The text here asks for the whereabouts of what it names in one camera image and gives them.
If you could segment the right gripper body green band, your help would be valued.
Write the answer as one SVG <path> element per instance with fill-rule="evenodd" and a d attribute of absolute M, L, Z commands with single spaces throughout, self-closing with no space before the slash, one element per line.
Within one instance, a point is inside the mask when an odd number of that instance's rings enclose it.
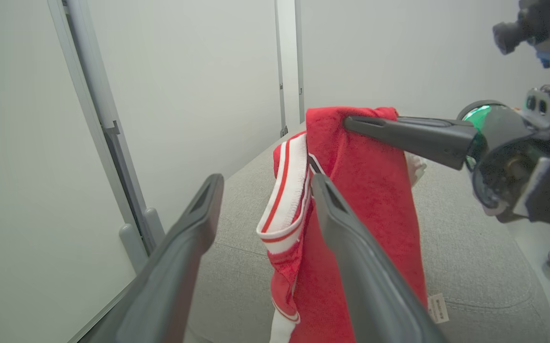
<path fill-rule="evenodd" d="M 550 85 L 529 90 L 521 109 L 483 100 L 458 119 L 479 131 L 465 165 L 485 213 L 502 223 L 550 223 Z"/>

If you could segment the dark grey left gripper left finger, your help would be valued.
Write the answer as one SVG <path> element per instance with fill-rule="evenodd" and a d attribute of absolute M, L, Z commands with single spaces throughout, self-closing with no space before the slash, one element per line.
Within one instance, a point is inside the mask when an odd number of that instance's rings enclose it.
<path fill-rule="evenodd" d="M 139 275 L 79 343 L 183 343 L 201 257 L 214 243 L 224 179 L 211 174 Z"/>

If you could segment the thin grey partition post pair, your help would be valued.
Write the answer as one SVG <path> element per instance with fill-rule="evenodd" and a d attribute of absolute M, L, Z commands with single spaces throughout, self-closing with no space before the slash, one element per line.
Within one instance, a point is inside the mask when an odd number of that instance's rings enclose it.
<path fill-rule="evenodd" d="M 281 136 L 305 121 L 300 0 L 274 0 Z"/>

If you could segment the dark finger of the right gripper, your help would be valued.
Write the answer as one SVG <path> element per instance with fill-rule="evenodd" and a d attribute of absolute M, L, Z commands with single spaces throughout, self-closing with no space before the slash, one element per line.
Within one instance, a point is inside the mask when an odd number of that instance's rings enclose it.
<path fill-rule="evenodd" d="M 344 127 L 455 170 L 479 149 L 479 131 L 469 121 L 349 116 Z"/>

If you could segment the grey fabric sofa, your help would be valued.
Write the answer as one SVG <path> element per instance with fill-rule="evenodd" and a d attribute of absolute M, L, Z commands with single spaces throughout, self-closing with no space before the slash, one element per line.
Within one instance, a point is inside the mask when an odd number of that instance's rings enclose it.
<path fill-rule="evenodd" d="M 269 343 L 272 266 L 256 228 L 275 182 L 273 144 L 225 182 L 216 239 L 201 259 L 188 325 L 209 343 Z M 550 304 L 508 228 L 482 212 L 467 174 L 406 154 L 419 175 L 427 295 L 442 295 L 450 343 L 550 343 Z"/>

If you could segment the red garment with white trim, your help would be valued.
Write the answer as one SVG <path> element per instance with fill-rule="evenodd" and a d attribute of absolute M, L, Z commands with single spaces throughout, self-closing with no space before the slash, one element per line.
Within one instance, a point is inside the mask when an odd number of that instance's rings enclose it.
<path fill-rule="evenodd" d="M 309 109 L 305 130 L 273 152 L 275 184 L 256 228 L 273 267 L 269 343 L 356 343 L 337 261 L 319 226 L 315 174 L 336 185 L 428 311 L 412 195 L 420 176 L 403 150 L 346 130 L 351 115 L 398 117 L 394 107 Z"/>

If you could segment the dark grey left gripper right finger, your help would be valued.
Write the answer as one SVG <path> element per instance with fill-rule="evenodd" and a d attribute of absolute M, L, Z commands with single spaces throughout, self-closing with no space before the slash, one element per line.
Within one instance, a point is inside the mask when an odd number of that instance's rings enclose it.
<path fill-rule="evenodd" d="M 448 343 L 383 248 L 325 174 L 311 182 L 356 343 Z"/>

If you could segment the wide grey partition post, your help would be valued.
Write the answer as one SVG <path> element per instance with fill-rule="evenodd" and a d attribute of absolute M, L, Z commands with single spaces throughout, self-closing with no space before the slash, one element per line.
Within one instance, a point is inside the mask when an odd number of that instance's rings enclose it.
<path fill-rule="evenodd" d="M 81 110 L 124 220 L 119 237 L 136 273 L 165 236 L 146 205 L 101 56 L 88 0 L 47 0 Z"/>

